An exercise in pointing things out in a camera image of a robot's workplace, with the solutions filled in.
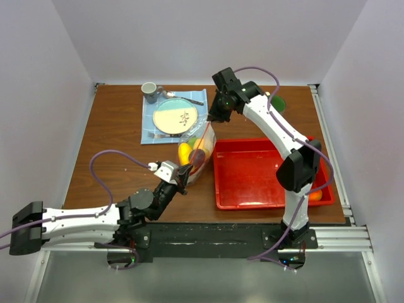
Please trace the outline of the yellow lemon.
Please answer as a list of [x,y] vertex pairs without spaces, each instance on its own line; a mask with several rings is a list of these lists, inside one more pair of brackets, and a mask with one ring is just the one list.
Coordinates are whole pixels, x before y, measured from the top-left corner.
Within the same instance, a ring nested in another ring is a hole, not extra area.
[[178,159],[180,165],[187,165],[189,163],[189,155],[192,150],[192,147],[187,143],[181,143],[178,146]]

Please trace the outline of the clear zip top bag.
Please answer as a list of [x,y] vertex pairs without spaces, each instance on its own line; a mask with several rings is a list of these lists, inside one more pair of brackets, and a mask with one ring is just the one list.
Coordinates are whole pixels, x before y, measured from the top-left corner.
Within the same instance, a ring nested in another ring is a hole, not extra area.
[[180,166],[190,165],[187,185],[193,185],[202,174],[213,155],[217,142],[215,131],[207,116],[197,122],[179,138],[177,159]]

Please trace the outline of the yellow apple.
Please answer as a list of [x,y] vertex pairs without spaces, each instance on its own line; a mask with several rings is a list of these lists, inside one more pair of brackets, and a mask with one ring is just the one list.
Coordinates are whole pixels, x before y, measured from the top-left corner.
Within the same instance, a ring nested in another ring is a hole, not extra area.
[[213,143],[208,139],[197,138],[194,142],[193,149],[201,149],[209,157],[213,151]]

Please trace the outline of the red apple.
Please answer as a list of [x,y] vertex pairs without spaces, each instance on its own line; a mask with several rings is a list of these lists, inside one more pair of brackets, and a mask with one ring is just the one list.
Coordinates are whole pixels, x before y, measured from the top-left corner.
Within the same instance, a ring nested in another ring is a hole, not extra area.
[[190,175],[197,174],[198,171],[200,171],[200,170],[202,170],[202,169],[204,168],[204,166],[205,166],[205,163],[204,163],[204,164],[201,164],[200,166],[193,167],[193,169],[191,170]]

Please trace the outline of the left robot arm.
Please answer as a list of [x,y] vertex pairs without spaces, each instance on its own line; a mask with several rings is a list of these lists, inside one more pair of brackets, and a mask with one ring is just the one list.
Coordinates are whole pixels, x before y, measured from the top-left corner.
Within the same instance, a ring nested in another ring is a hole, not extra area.
[[158,220],[166,207],[186,186],[193,165],[170,161],[152,162],[151,171],[160,179],[154,190],[139,189],[128,198],[107,206],[75,210],[46,208],[41,201],[27,204],[13,215],[9,232],[9,255],[23,256],[43,246],[94,242],[103,247],[125,247],[134,230]]

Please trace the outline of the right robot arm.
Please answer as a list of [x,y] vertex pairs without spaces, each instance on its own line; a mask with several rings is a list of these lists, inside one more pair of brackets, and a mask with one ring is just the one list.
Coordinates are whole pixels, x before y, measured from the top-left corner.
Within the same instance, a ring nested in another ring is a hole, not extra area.
[[283,160],[276,179],[285,191],[285,211],[275,240],[295,248],[309,229],[309,192],[319,170],[321,144],[300,134],[273,107],[276,92],[267,94],[253,81],[241,83],[230,67],[212,79],[216,95],[207,120],[228,122],[233,112],[242,114],[266,135]]

